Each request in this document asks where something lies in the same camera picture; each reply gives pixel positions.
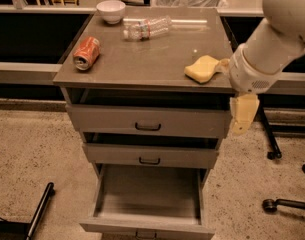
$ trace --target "concrete floor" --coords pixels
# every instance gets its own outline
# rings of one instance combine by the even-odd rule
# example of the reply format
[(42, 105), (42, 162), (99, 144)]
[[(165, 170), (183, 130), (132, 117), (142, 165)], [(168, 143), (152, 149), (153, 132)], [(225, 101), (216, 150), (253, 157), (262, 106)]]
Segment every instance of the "concrete floor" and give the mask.
[[(96, 175), (64, 102), (0, 99), (0, 216), (29, 222), (48, 182), (56, 194), (35, 240), (134, 240), (84, 232)], [(206, 226), (213, 240), (305, 240), (305, 211), (282, 207), (266, 214), (267, 198), (305, 202), (305, 139), (278, 138), (282, 160), (266, 158), (265, 132), (256, 122), (243, 136), (229, 135), (203, 190)]]

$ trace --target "cabinet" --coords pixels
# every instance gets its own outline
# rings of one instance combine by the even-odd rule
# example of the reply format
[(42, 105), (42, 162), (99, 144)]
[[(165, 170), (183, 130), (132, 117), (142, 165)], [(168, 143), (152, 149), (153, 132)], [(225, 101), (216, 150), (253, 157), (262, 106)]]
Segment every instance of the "cabinet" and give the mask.
[[(107, 47), (102, 57), (84, 73), (69, 55), (55, 78), (98, 178), (91, 213), (80, 222), (86, 231), (137, 239), (214, 235), (205, 225), (202, 189), (228, 132), (232, 91), (222, 76), (212, 87), (201, 86), (183, 69), (191, 62), (187, 50), (212, 51), (217, 58), (231, 50), (215, 10), (184, 10), (127, 8), (128, 17), (166, 13), (199, 24), (174, 27), (168, 37), (151, 42), (124, 43), (116, 35), (121, 26), (107, 26), (94, 16), (87, 34), (92, 29)], [(212, 46), (200, 42), (211, 35)], [(125, 46), (140, 51), (143, 61), (131, 60)], [(118, 52), (117, 58), (109, 57)]]

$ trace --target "soda can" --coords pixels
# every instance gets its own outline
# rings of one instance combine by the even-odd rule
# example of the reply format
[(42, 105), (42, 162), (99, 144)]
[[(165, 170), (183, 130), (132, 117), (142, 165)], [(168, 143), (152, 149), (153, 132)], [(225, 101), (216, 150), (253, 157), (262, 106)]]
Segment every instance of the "soda can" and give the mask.
[(80, 70), (87, 70), (92, 67), (100, 54), (100, 42), (98, 39), (89, 36), (85, 38), (73, 54), (75, 66)]

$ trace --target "drawer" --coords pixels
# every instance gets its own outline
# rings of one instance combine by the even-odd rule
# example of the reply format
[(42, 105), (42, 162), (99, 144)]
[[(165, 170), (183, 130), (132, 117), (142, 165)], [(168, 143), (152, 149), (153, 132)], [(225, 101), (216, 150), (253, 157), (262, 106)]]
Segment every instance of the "drawer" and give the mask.
[(104, 165), (88, 232), (136, 236), (137, 239), (211, 239), (204, 226), (198, 169)]
[(82, 133), (223, 138), (230, 123), (229, 111), (224, 110), (67, 105), (67, 111)]
[(213, 168), (218, 139), (97, 134), (83, 144), (91, 163)]

